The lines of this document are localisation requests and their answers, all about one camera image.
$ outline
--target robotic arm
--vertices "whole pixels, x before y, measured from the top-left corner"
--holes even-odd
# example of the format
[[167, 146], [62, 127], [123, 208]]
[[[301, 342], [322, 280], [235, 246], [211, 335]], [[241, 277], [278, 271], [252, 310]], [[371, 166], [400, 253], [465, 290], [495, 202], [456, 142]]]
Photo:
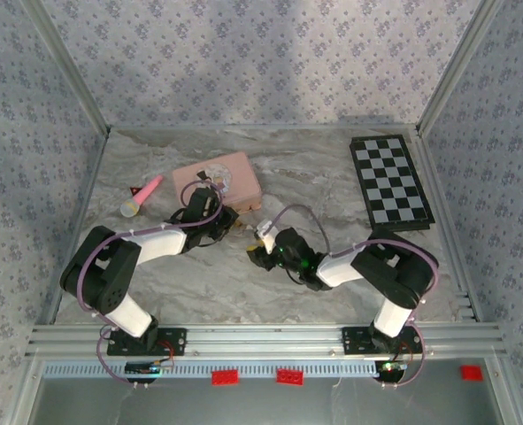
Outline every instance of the robotic arm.
[[[212, 188], [198, 188], [186, 208], [177, 211], [167, 223], [195, 223], [211, 217], [219, 208], [219, 198]], [[218, 217], [196, 227], [171, 228], [145, 235], [129, 236], [111, 242], [98, 253], [88, 267], [82, 286], [84, 302], [112, 321], [144, 346], [153, 347], [157, 340], [158, 322], [128, 294], [135, 267], [165, 255], [178, 255], [202, 246], [205, 236], [215, 242], [234, 225], [238, 214], [222, 206]], [[93, 228], [60, 278], [60, 286], [76, 296], [82, 266], [95, 248], [115, 232], [104, 226]]]
[[[258, 246], [248, 249], [250, 260], [265, 270], [278, 266], [298, 274], [299, 283], [311, 290], [331, 290], [345, 282], [366, 279], [384, 297], [381, 309], [369, 328], [375, 346], [392, 350], [409, 316], [427, 292], [433, 270], [416, 253], [387, 243], [370, 244], [361, 250], [338, 255], [315, 252], [293, 229], [282, 231], [264, 221], [257, 228]], [[376, 229], [369, 241], [381, 239], [411, 246], [423, 252], [436, 267], [436, 258], [427, 251], [386, 229]]]

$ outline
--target black mounting plate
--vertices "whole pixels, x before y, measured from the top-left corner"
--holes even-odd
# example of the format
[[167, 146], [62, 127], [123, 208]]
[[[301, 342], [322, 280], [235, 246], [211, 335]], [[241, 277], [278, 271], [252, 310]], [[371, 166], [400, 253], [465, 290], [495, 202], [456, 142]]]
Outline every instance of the black mounting plate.
[[[401, 333], [397, 337], [400, 341], [400, 352], [401, 354], [410, 354], [408, 348], [401, 343], [405, 343], [411, 348], [412, 354], [422, 353], [422, 344], [419, 340], [419, 334], [417, 331], [410, 327], [404, 327]], [[392, 354], [395, 355], [399, 351], [399, 348], [395, 348], [393, 352], [384, 352], [377, 348], [369, 334], [368, 326], [349, 326], [342, 328], [342, 342], [343, 342], [343, 353], [345, 355], [354, 354]]]
[[[143, 344], [121, 331], [112, 331], [109, 341], [108, 356], [164, 357], [169, 355], [169, 350], [158, 344], [151, 350], [146, 350]], [[159, 328], [157, 341], [167, 341], [173, 347], [173, 356], [184, 356], [184, 349], [187, 344], [187, 330], [185, 328]]]

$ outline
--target patterned wallpaper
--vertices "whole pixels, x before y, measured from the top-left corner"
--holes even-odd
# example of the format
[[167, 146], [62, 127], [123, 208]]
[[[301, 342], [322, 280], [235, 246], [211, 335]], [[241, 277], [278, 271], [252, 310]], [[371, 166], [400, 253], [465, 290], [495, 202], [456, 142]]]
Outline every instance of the patterned wallpaper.
[[99, 139], [20, 2], [0, 1], [0, 423]]
[[417, 122], [480, 0], [45, 0], [108, 124]]
[[523, 0], [505, 0], [427, 140], [523, 393]]

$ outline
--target pink box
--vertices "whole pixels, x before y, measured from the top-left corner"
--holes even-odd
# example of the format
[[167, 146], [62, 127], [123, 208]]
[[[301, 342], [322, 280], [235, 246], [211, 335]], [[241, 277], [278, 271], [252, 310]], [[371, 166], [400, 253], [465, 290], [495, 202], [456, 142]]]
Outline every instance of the pink box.
[[[192, 166], [173, 171], [174, 188], [177, 198], [188, 183], [201, 180], [204, 175], [215, 182], [224, 195], [224, 205], [231, 206], [238, 213], [261, 208], [261, 187], [244, 152], [209, 159]], [[193, 190], [188, 189], [184, 201], [188, 202]]]

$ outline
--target pink toy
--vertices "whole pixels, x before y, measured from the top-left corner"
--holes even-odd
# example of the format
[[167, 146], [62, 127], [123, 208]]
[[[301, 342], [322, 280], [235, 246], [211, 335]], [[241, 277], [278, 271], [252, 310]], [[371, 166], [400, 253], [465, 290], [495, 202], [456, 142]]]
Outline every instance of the pink toy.
[[139, 212], [139, 207], [145, 202], [145, 199], [157, 188], [159, 183], [163, 181], [163, 176], [158, 175], [153, 180], [151, 180], [143, 189], [137, 192], [133, 197], [124, 202], [119, 211], [124, 217], [130, 218], [135, 216]]
[[[174, 188], [180, 199], [182, 188], [196, 180], [209, 180], [218, 186], [224, 197], [224, 205], [231, 206], [239, 214], [261, 208], [261, 188], [244, 152], [236, 152], [209, 159], [192, 166], [173, 171]], [[187, 190], [184, 201], [188, 202], [193, 190]]]

